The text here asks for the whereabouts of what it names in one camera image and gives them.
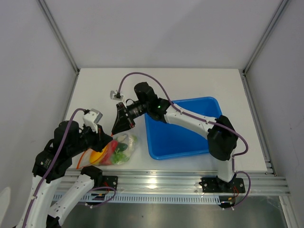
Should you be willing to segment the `yellow mango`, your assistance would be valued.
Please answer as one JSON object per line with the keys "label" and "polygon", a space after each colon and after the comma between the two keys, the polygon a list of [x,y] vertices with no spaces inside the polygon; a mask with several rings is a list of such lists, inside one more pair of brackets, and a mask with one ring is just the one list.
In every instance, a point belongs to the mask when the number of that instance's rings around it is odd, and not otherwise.
{"label": "yellow mango", "polygon": [[93,164],[93,165],[96,165],[98,164],[104,157],[105,153],[106,153],[106,148],[104,148],[101,152],[96,152],[94,150],[91,151],[91,154],[90,154],[90,163]]}

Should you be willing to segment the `red chili pepper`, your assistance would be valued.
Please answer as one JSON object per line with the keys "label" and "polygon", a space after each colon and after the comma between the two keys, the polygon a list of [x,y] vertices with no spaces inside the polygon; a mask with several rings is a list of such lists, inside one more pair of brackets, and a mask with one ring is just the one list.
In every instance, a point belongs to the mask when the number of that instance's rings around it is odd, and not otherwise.
{"label": "red chili pepper", "polygon": [[112,154],[115,152],[115,149],[118,145],[118,141],[117,140],[112,140],[110,143],[109,143],[109,146],[106,150],[106,153],[103,157],[103,159],[101,160],[101,164],[102,165],[111,165],[111,156]]}

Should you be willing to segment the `green cucumber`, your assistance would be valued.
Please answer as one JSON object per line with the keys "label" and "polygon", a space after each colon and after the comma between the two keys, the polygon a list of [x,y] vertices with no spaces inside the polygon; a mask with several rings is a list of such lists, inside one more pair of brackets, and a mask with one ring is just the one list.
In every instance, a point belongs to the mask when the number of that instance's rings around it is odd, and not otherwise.
{"label": "green cucumber", "polygon": [[116,147],[118,152],[123,152],[128,149],[128,145],[125,143],[119,143]]}

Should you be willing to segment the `clear zip bag orange zipper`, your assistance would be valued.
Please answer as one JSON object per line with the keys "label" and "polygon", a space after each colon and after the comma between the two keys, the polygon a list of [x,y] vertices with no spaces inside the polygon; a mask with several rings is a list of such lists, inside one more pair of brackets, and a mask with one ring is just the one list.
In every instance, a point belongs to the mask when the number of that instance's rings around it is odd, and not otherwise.
{"label": "clear zip bag orange zipper", "polygon": [[117,134],[101,152],[86,150],[80,157],[77,169],[87,166],[122,165],[129,161],[138,147],[138,138],[131,133]]}

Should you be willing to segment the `green grape bunch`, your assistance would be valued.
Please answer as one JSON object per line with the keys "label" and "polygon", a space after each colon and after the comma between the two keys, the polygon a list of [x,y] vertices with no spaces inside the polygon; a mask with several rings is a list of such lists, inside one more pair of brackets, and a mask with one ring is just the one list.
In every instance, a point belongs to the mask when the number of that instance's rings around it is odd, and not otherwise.
{"label": "green grape bunch", "polygon": [[125,155],[123,152],[115,152],[111,156],[111,163],[113,165],[121,165],[129,161],[129,156]]}

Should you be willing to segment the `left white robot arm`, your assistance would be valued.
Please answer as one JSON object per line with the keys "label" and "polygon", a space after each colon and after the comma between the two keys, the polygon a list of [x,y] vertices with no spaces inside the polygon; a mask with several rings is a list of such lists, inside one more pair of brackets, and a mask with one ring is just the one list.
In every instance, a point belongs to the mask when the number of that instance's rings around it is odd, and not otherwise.
{"label": "left white robot arm", "polygon": [[30,196],[17,227],[60,228],[87,192],[104,189],[102,170],[88,166],[66,194],[54,206],[51,205],[72,158],[88,149],[100,152],[111,140],[112,137],[104,133],[100,125],[94,132],[89,126],[80,129],[76,121],[61,122],[54,130],[53,139],[36,156]]}

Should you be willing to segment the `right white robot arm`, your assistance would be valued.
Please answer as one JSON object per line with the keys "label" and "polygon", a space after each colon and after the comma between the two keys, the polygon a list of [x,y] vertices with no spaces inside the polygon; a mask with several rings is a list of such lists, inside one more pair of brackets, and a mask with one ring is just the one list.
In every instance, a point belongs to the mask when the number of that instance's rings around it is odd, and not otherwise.
{"label": "right white robot arm", "polygon": [[118,134],[135,127],[135,118],[147,114],[155,121],[183,127],[208,141],[209,153],[218,161],[217,187],[229,191],[234,186],[235,172],[233,152],[240,138],[230,120],[220,115],[218,118],[203,116],[173,103],[169,98],[159,98],[146,82],[135,85],[137,100],[131,105],[119,102],[112,133]]}

